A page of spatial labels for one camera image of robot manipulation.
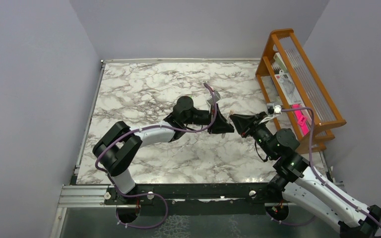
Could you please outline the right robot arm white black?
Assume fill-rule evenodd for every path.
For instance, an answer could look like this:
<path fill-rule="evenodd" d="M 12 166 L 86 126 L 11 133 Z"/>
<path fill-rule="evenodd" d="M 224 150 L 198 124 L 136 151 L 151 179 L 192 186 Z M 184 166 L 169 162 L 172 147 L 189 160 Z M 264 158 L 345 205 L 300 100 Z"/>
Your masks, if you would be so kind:
<path fill-rule="evenodd" d="M 381 208 L 369 206 L 353 198 L 297 153 L 300 143 L 288 128 L 272 134 L 266 127 L 268 115 L 232 114 L 238 134 L 252 137 L 270 160 L 277 174 L 268 183 L 267 197 L 294 203 L 321 219 L 339 233 L 341 238 L 375 238 L 380 229 Z"/>

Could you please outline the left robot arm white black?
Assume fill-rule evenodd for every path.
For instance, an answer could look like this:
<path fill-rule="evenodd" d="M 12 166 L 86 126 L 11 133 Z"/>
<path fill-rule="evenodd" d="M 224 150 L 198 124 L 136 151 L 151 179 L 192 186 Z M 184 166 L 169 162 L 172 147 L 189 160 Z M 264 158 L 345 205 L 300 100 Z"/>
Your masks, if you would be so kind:
<path fill-rule="evenodd" d="M 132 128 L 124 121 L 116 122 L 94 145 L 92 153 L 118 188 L 117 197 L 123 203 L 135 200 L 136 190 L 128 168 L 141 147 L 156 143 L 173 142 L 185 133 L 194 132 L 188 124 L 201 125 L 210 134 L 234 132 L 234 127 L 220 113 L 218 105 L 209 110 L 194 107 L 189 96 L 180 97 L 173 111 L 161 122 Z"/>

